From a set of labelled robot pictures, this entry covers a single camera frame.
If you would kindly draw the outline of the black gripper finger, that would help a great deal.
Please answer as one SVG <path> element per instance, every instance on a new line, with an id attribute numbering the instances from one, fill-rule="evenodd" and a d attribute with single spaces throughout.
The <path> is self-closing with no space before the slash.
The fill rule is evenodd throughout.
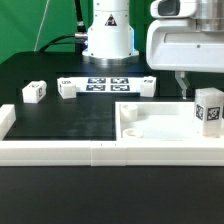
<path id="1" fill-rule="evenodd" d="M 190 83 L 187 79 L 187 73 L 185 71 L 176 71 L 175 79 L 182 89 L 182 97 L 184 99 L 186 99 L 187 98 L 187 90 L 190 86 Z"/>

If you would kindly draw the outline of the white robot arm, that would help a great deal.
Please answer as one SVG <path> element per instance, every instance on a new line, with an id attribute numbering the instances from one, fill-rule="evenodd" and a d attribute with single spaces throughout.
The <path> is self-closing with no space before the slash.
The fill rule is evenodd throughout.
<path id="1" fill-rule="evenodd" d="M 224 73 L 224 0 L 154 0 L 146 61 L 154 70 L 170 70 L 181 88 L 186 73 Z M 139 55 L 129 25 L 129 0 L 93 0 L 93 23 L 83 57 L 92 63 L 120 64 Z"/>

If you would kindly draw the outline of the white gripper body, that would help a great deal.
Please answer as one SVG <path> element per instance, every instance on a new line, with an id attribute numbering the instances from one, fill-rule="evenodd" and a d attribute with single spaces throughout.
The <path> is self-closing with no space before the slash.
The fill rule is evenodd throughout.
<path id="1" fill-rule="evenodd" d="M 146 60 L 154 70 L 224 73 L 224 32 L 202 32 L 193 19 L 155 20 Z"/>

